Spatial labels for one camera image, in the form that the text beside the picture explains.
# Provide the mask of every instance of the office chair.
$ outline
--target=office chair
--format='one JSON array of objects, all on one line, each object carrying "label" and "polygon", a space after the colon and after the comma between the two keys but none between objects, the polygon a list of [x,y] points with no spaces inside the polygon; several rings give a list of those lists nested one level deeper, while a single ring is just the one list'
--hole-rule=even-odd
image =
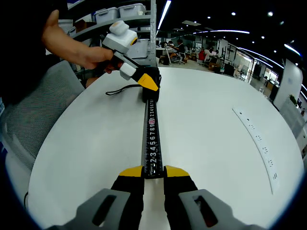
[{"label": "office chair", "polygon": [[206,60],[208,54],[205,56],[204,66],[209,67],[209,63],[211,62],[211,57]]},{"label": "office chair", "polygon": [[8,151],[5,165],[19,199],[28,189],[46,136],[83,90],[69,63],[62,61],[48,69],[33,92],[5,108],[0,118],[0,141]]},{"label": "office chair", "polygon": [[175,61],[173,61],[173,63],[174,62],[179,62],[179,64],[181,64],[181,63],[185,64],[185,62],[182,61],[182,59],[186,58],[187,50],[188,50],[188,48],[185,47],[185,52],[184,53],[178,53],[179,55],[176,56],[177,59]]}]

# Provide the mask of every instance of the white plastic bin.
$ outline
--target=white plastic bin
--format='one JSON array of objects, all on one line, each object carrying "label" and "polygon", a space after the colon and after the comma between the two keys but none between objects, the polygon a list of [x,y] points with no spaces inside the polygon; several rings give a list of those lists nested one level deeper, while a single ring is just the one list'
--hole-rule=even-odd
[{"label": "white plastic bin", "polygon": [[58,20],[59,27],[64,30],[64,32],[67,34],[68,31],[73,27],[72,25],[72,19],[60,19]]},{"label": "white plastic bin", "polygon": [[104,23],[119,18],[119,12],[116,7],[100,10],[94,14],[97,24]]},{"label": "white plastic bin", "polygon": [[69,31],[68,31],[68,35],[70,37],[73,37],[76,35],[76,27],[72,27]]},{"label": "white plastic bin", "polygon": [[150,26],[140,27],[141,31],[150,31]]},{"label": "white plastic bin", "polygon": [[144,15],[146,11],[146,7],[141,3],[136,3],[128,6],[121,6],[118,9],[121,18]]},{"label": "white plastic bin", "polygon": [[130,58],[146,58],[149,39],[139,39],[127,52]]}]

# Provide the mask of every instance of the person sitting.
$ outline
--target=person sitting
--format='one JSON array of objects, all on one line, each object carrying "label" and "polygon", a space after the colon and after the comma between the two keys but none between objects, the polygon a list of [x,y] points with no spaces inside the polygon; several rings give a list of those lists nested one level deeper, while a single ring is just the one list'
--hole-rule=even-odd
[{"label": "person sitting", "polygon": [[179,56],[179,53],[185,53],[183,41],[181,39],[177,40],[178,46],[174,46],[173,49],[176,50],[176,53],[172,53],[170,58],[172,59],[175,56]]},{"label": "person sitting", "polygon": [[212,51],[213,51],[213,47],[210,47],[209,49],[205,49],[205,61],[207,61],[210,57],[210,55],[212,55]]},{"label": "person sitting", "polygon": [[200,61],[204,61],[205,60],[205,49],[204,49],[204,47],[201,48],[201,52],[198,54],[198,59]]},{"label": "person sitting", "polygon": [[173,46],[174,46],[174,43],[173,43],[172,41],[168,41],[167,45],[168,45],[169,47],[173,47]]}]

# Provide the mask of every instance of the black ceiling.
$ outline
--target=black ceiling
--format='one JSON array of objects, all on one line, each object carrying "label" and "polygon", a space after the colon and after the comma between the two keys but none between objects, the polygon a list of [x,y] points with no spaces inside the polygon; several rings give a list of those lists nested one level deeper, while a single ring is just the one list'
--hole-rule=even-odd
[{"label": "black ceiling", "polygon": [[[166,0],[156,0],[156,3],[157,24],[159,24]],[[273,12],[272,17],[267,15],[270,11]],[[216,36],[216,39],[226,36],[225,39],[229,43],[260,53],[281,65],[287,58],[299,63],[299,67],[303,67],[302,57],[285,48],[284,44],[290,44],[294,40],[290,45],[304,56],[306,38],[303,34],[306,33],[306,14],[303,2],[296,1],[282,3],[277,0],[173,0],[163,20],[160,33],[172,31],[171,36],[174,37],[192,34],[197,30],[207,31],[206,27],[213,30],[248,31],[250,34],[211,32],[198,35],[209,38]],[[184,20],[197,21],[201,25],[186,27],[182,24]],[[184,31],[173,30],[180,27]],[[273,65],[275,70],[280,68],[271,62],[269,64]]]}]

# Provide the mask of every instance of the mesh chair back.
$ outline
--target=mesh chair back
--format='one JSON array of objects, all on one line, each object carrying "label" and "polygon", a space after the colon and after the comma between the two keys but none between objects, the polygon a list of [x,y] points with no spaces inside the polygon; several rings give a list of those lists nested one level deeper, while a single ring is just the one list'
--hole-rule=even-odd
[{"label": "mesh chair back", "polygon": [[32,170],[47,134],[83,90],[69,63],[62,61],[48,69],[33,92],[5,109],[0,134],[27,168]]}]

